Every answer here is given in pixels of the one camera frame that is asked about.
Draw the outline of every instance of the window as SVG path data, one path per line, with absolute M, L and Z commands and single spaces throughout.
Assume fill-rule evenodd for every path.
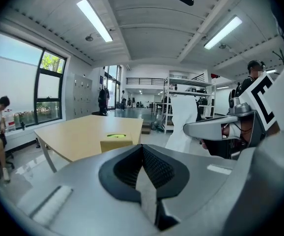
M 37 98 L 59 98 L 60 78 L 40 74 L 38 80 Z
M 117 65 L 111 65 L 108 71 L 109 75 L 112 76 L 113 79 L 117 78 Z
M 59 102 L 37 102 L 36 105 L 39 122 L 46 122 L 60 117 Z
M 65 59 L 44 51 L 35 81 L 35 119 L 43 123 L 61 118 L 61 85 Z
M 53 71 L 56 73 L 62 73 L 63 66 L 64 66 L 64 59 L 61 59 L 48 52 L 44 52 L 40 68 Z
M 120 97 L 120 76 L 121 76 L 121 66 L 111 65 L 105 70 L 104 85 L 109 90 L 109 101 L 108 108 L 114 109 L 119 102 Z
M 16 128 L 61 118 L 66 59 L 0 33 L 0 98 L 10 99 Z
M 35 124 L 34 84 L 42 49 L 0 34 L 0 98 L 10 99 L 16 127 Z

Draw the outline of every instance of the ceiling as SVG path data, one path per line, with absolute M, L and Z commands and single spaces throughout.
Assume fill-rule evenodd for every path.
M 113 38 L 106 43 L 76 6 L 81 0 L 12 0 L 13 11 L 30 18 L 90 58 L 93 67 L 111 64 L 165 64 L 190 69 L 210 69 L 236 78 L 246 72 L 248 60 L 271 66 L 282 62 L 272 51 L 283 44 L 261 49 L 277 37 L 269 0 L 89 0 Z M 227 46 L 205 49 L 204 44 L 234 15 L 243 23 L 222 40 Z M 92 34 L 94 40 L 85 37 Z M 245 56 L 255 48 L 260 51 Z M 224 65 L 236 56 L 243 61 Z
M 130 88 L 130 89 L 126 89 L 128 91 L 128 93 L 132 93 L 132 94 L 140 94 L 140 91 L 143 94 L 159 94 L 160 92 L 162 92 L 163 90 L 160 89 L 140 89 L 140 88 Z

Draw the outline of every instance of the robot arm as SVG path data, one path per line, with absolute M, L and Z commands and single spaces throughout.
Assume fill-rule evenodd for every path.
M 224 137 L 222 127 L 250 118 L 253 120 L 253 126 L 247 148 L 257 146 L 265 137 L 266 131 L 276 121 L 263 97 L 272 84 L 271 77 L 264 72 L 240 97 L 230 100 L 227 116 L 185 124 L 183 127 L 185 134 L 210 141 L 240 140 L 240 133 L 232 135 L 230 132 L 228 137 Z

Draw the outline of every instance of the window frame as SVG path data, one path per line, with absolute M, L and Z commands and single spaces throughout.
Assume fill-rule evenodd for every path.
M 45 52 L 64 60 L 64 65 L 62 67 L 62 73 L 57 73 L 57 72 L 46 70 L 46 69 L 40 67 Z M 35 124 L 31 124 L 31 125 L 28 125 L 28 126 L 39 125 L 39 124 L 43 124 L 43 123 L 46 123 L 46 122 L 62 119 L 62 82 L 63 82 L 63 75 L 64 75 L 66 63 L 67 63 L 67 58 L 62 57 L 62 56 L 48 50 L 47 48 L 43 48 L 42 54 L 41 54 L 40 59 L 39 59 L 38 67 L 37 67 L 36 78 L 35 78 L 35 87 L 34 87 L 34 119 L 35 119 Z M 54 76 L 54 77 L 59 78 L 58 98 L 38 98 L 38 82 L 39 82 L 40 74 L 45 74 L 45 75 Z M 50 119 L 50 120 L 38 121 L 38 115 L 37 115 L 37 103 L 38 102 L 58 102 L 59 103 L 59 117 L 55 118 L 55 119 Z
M 36 48 L 42 50 L 41 56 L 39 57 L 38 66 L 37 66 L 37 71 L 36 71 L 36 76 L 35 76 L 35 85 L 34 85 L 34 95 L 33 95 L 33 107 L 34 107 L 33 116 L 34 116 L 35 123 L 25 125 L 25 127 L 30 127 L 30 126 L 39 125 L 39 124 L 43 124 L 43 123 L 46 123 L 46 122 L 62 119 L 62 83 L 63 83 L 63 75 L 64 75 L 64 71 L 65 71 L 65 66 L 67 64 L 67 58 L 65 58 L 65 57 L 45 48 L 45 47 L 42 47 L 38 44 L 30 42 L 29 40 L 23 39 L 21 37 L 18 37 L 14 34 L 6 32 L 6 31 L 0 30 L 0 34 L 5 35 L 5 36 L 10 37 L 10 38 L 13 38 L 17 41 L 24 42 L 25 44 L 29 44 L 33 47 L 36 47 Z M 41 65 L 41 62 L 42 62 L 42 59 L 43 59 L 45 52 L 47 52 L 51 55 L 57 56 L 58 58 L 64 60 L 64 65 L 62 67 L 62 73 L 57 73 L 57 72 L 53 72 L 53 71 L 50 71 L 50 70 L 46 70 L 44 68 L 40 68 L 40 65 Z M 46 75 L 49 75 L 49 76 L 59 77 L 60 81 L 59 81 L 59 88 L 58 88 L 58 98 L 38 98 L 37 97 L 38 82 L 39 82 L 39 75 L 40 74 L 46 74 Z M 59 117 L 55 118 L 55 119 L 45 120 L 45 121 L 38 121 L 38 116 L 37 116 L 37 103 L 38 102 L 58 102 L 59 103 Z
M 116 69 L 116 78 L 114 78 L 113 76 L 109 75 L 109 67 L 110 66 L 106 66 L 105 67 L 105 73 L 104 73 L 104 76 L 107 77 L 107 80 L 106 80 L 106 88 L 108 89 L 108 80 L 112 80 L 115 82 L 115 95 L 114 95 L 114 107 L 113 108 L 108 108 L 108 110 L 114 110 L 116 109 L 116 106 L 117 106 L 117 85 L 119 85 L 119 88 L 120 88 L 120 81 L 117 80 L 117 76 L 118 76 L 118 73 L 119 73 L 119 79 L 121 80 L 121 66 L 120 65 L 117 65 L 117 69 Z

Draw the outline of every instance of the sneaker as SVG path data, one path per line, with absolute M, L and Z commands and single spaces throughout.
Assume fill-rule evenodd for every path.
M 10 182 L 10 177 L 7 168 L 2 168 L 3 180 L 5 182 Z

